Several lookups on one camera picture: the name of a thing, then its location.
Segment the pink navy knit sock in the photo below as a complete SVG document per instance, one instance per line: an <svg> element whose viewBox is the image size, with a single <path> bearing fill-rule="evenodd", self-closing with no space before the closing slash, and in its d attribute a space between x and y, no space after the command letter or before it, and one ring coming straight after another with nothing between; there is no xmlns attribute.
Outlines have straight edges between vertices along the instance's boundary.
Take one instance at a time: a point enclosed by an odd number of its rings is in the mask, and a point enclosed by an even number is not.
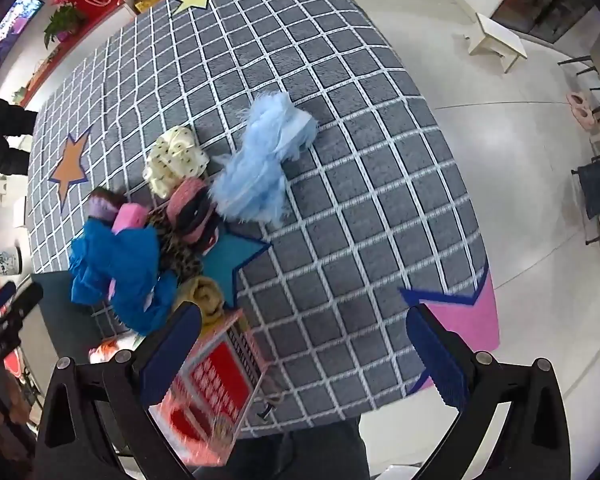
<svg viewBox="0 0 600 480"><path fill-rule="evenodd" d="M198 254L206 254L218 241L220 216L201 178L187 178L166 205L173 233Z"/></svg>

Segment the grey checkered star rug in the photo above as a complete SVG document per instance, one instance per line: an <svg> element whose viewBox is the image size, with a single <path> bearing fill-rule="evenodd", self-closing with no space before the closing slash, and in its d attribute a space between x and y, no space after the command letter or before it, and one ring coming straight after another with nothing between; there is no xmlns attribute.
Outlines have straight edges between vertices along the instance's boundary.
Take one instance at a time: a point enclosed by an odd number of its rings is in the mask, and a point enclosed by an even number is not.
<svg viewBox="0 0 600 480"><path fill-rule="evenodd" d="M352 0L166 0L97 47L42 105L32 263L65 271L91 188L158 200L163 130L209 156L225 228L204 273L249 318L283 401L247 438L381 408L426 380L406 336L426 304L477 350L500 342L460 170L393 48Z"/></svg>

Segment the cream dotted scrunchie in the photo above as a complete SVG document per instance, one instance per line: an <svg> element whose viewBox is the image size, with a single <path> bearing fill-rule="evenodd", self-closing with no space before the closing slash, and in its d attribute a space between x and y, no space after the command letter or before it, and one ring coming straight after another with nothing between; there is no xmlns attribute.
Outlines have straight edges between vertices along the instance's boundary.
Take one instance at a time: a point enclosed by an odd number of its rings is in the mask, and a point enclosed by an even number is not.
<svg viewBox="0 0 600 480"><path fill-rule="evenodd" d="M143 178L155 196L167 200L187 178L199 178L208 163L209 156L200 147L195 131L176 126L151 145Z"/></svg>

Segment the pink sponge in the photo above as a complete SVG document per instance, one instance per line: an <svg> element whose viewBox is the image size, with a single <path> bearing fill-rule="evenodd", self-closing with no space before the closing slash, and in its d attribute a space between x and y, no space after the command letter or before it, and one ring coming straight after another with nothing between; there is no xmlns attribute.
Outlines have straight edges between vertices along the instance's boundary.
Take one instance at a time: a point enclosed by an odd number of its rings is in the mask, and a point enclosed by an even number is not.
<svg viewBox="0 0 600 480"><path fill-rule="evenodd" d="M123 204L114 219L111 231L118 234L127 229L143 229L146 226L148 209L137 203Z"/></svg>

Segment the pink slippers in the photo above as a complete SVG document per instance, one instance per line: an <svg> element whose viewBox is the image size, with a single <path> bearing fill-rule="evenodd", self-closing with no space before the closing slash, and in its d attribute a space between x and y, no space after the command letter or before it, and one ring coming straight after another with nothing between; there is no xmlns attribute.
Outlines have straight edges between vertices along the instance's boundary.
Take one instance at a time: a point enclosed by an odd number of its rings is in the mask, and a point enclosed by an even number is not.
<svg viewBox="0 0 600 480"><path fill-rule="evenodd" d="M596 119L586 96L582 92L568 92L566 99L577 123L585 131L591 131L596 125Z"/></svg>

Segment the leopard print scarf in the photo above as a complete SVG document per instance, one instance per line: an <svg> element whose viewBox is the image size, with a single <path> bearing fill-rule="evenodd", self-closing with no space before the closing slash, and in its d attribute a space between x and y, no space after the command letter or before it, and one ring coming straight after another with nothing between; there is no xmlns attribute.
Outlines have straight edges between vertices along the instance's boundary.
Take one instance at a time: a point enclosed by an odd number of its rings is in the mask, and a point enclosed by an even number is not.
<svg viewBox="0 0 600 480"><path fill-rule="evenodd" d="M202 274L202 263L196 252L173 232L166 207L153 209L147 216L146 226L152 226L157 233L161 273L172 271L179 285Z"/></svg>

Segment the blue plastic shoe cover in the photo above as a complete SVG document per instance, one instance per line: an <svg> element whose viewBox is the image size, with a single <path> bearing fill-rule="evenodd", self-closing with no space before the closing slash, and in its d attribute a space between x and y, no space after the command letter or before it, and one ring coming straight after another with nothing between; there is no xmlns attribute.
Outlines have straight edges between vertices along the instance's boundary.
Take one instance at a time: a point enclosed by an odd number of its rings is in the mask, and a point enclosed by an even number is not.
<svg viewBox="0 0 600 480"><path fill-rule="evenodd" d="M178 289L171 270L159 269L157 232L151 226L114 232L88 219L71 242L71 301L94 306L107 300L130 330L147 336L166 324Z"/></svg>

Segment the white low stool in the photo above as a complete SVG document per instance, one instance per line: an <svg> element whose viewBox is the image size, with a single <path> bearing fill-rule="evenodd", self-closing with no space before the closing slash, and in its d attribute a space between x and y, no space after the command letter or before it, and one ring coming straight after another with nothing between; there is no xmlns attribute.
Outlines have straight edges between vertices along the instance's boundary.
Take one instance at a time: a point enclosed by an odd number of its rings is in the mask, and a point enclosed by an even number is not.
<svg viewBox="0 0 600 480"><path fill-rule="evenodd" d="M475 17L475 25L466 37L469 55L486 52L496 54L504 74L508 74L518 61L528 58L517 34L484 14L476 13Z"/></svg>

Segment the dark green storage box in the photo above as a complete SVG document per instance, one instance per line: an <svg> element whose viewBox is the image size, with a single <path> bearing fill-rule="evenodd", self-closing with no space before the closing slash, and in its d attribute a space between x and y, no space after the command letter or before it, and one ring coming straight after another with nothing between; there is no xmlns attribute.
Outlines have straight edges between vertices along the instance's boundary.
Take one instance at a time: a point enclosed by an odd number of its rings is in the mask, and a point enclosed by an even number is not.
<svg viewBox="0 0 600 480"><path fill-rule="evenodd" d="M42 286L43 298L38 305L60 358L70 356L77 363L86 363L90 350L129 331L104 302L94 306L75 304L71 300L70 272L33 273L31 278Z"/></svg>

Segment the wall television screen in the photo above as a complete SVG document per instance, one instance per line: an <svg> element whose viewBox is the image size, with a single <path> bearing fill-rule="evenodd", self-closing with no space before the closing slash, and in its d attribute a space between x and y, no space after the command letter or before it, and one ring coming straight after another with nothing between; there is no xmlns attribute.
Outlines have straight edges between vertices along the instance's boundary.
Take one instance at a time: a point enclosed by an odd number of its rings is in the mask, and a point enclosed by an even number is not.
<svg viewBox="0 0 600 480"><path fill-rule="evenodd" d="M16 41L35 14L43 6L41 0L16 0L0 21L0 68Z"/></svg>

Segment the red white tv cabinet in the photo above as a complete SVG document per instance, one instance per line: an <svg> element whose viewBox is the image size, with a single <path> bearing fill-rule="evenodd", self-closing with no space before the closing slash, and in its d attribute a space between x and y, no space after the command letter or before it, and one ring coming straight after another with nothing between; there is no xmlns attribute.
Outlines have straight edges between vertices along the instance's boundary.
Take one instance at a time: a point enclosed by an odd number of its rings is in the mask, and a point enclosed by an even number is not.
<svg viewBox="0 0 600 480"><path fill-rule="evenodd" d="M28 110L39 110L78 66L134 18L133 9L127 3L121 3L94 24L56 44L27 83L21 105Z"/></svg>

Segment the green potted plant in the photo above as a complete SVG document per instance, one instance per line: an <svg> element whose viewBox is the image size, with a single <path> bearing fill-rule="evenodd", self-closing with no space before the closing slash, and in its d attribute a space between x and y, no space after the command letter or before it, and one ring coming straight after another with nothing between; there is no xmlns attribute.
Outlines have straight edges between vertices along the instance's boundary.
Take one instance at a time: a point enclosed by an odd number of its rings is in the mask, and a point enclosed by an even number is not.
<svg viewBox="0 0 600 480"><path fill-rule="evenodd" d="M60 41L61 36L76 34L84 22L83 13L72 4L64 4L50 17L50 22L44 29L44 46L48 48L51 42Z"/></svg>

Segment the pink red snack package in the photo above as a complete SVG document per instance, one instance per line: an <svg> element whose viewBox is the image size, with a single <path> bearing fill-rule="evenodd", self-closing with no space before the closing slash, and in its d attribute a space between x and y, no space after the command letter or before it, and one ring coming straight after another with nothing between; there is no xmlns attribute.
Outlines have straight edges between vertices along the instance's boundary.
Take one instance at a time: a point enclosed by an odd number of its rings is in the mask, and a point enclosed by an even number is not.
<svg viewBox="0 0 600 480"><path fill-rule="evenodd" d="M149 413L186 466L224 465L268 364L241 310L206 327Z"/></svg>

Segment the beige fuzzy sock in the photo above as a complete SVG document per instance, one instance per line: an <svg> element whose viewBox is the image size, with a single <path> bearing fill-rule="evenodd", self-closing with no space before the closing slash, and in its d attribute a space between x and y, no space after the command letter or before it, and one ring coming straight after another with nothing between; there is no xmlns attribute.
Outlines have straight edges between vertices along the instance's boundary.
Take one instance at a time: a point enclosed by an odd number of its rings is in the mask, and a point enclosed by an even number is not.
<svg viewBox="0 0 600 480"><path fill-rule="evenodd" d="M172 311L178 310L184 302L200 310L203 326L210 326L223 316L224 295L216 281L208 276L197 275L178 286Z"/></svg>

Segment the light blue fluffy scrunchie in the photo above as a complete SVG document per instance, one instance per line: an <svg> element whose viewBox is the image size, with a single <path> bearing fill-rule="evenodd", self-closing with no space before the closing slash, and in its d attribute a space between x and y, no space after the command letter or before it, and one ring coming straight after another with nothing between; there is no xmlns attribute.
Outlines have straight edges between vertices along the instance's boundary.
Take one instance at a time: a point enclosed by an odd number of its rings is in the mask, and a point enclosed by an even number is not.
<svg viewBox="0 0 600 480"><path fill-rule="evenodd" d="M297 160L317 136L317 120L295 107L286 92L265 92L246 116L242 147L223 156L210 195L227 221L278 226L286 214L284 163Z"/></svg>

